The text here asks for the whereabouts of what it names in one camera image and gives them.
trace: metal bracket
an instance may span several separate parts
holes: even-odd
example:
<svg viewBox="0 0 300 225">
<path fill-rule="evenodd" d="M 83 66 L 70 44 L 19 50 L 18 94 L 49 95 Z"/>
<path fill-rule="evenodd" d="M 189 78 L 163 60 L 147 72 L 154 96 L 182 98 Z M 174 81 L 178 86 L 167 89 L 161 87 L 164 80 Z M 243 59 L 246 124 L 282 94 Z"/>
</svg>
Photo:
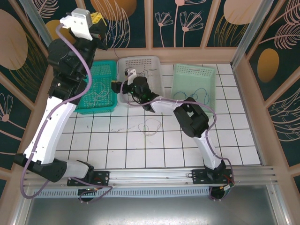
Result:
<svg viewBox="0 0 300 225">
<path fill-rule="evenodd" d="M 109 171 L 95 171 L 94 172 L 94 179 L 90 182 L 90 184 L 95 186 L 107 186 L 109 182 Z M 82 187 L 87 186 L 85 184 L 82 184 L 76 180 L 70 179 L 67 180 L 67 186 L 69 187 Z"/>
<path fill-rule="evenodd" d="M 230 180 L 228 180 L 226 177 L 231 179 L 231 169 L 225 169 L 222 176 L 220 176 L 216 180 L 212 180 L 207 176 L 205 169 L 199 169 L 199 170 L 192 170 L 192 173 L 190 174 L 190 178 L 193 179 L 193 184 L 227 184 L 232 183 Z"/>
</svg>

